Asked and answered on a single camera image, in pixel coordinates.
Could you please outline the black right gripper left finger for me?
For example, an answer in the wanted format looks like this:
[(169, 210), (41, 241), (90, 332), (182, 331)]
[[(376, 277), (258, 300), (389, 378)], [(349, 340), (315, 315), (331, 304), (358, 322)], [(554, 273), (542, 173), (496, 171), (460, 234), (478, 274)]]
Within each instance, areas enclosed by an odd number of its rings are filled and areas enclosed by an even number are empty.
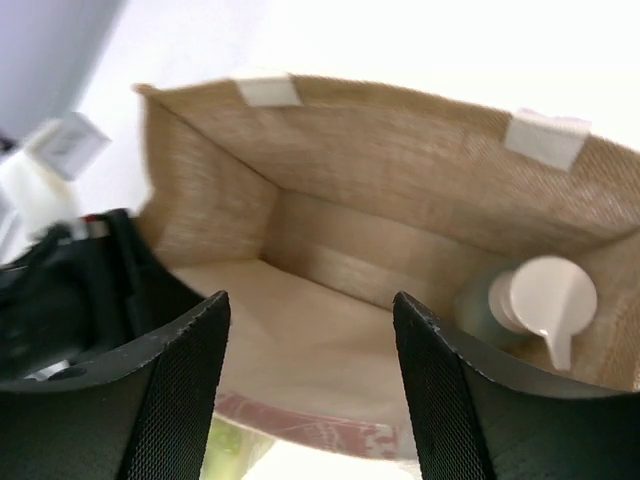
[(3, 384), (2, 478), (199, 478), (229, 327), (218, 292), (46, 381)]

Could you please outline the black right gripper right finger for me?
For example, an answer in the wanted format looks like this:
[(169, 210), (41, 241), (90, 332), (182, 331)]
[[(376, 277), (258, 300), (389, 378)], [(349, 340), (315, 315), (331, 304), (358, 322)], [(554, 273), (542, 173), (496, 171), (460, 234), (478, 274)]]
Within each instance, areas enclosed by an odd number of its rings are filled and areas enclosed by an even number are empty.
[(638, 478), (638, 393), (536, 368), (405, 292), (393, 324), (422, 478)]

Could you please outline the light green lotion bottle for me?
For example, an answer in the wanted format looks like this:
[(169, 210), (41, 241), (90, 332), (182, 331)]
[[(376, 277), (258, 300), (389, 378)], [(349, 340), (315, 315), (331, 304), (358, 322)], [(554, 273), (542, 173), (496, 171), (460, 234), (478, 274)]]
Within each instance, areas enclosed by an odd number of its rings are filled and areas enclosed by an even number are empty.
[(214, 416), (200, 478), (240, 480), (273, 447), (271, 437)]

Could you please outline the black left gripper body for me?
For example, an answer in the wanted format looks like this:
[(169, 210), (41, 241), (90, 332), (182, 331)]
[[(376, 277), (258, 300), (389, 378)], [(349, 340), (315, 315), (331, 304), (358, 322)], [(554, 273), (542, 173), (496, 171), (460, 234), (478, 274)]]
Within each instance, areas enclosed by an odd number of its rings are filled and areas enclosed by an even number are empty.
[(1, 377), (80, 363), (181, 316), (203, 296), (155, 257), (125, 209), (58, 222), (1, 268)]

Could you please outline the burlap canvas tote bag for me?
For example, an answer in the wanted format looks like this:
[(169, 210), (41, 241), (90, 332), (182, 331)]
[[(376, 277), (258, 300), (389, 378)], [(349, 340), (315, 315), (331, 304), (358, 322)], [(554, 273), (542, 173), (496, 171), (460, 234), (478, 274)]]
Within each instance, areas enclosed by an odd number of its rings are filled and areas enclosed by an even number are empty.
[(227, 422), (418, 460), (395, 296), (461, 330), (454, 302), (469, 282), (540, 256), (596, 286), (571, 369), (539, 337), (478, 340), (639, 395), (635, 151), (575, 122), (376, 83), (284, 75), (138, 92), (152, 195), (135, 224), (179, 281), (228, 295), (215, 401)]

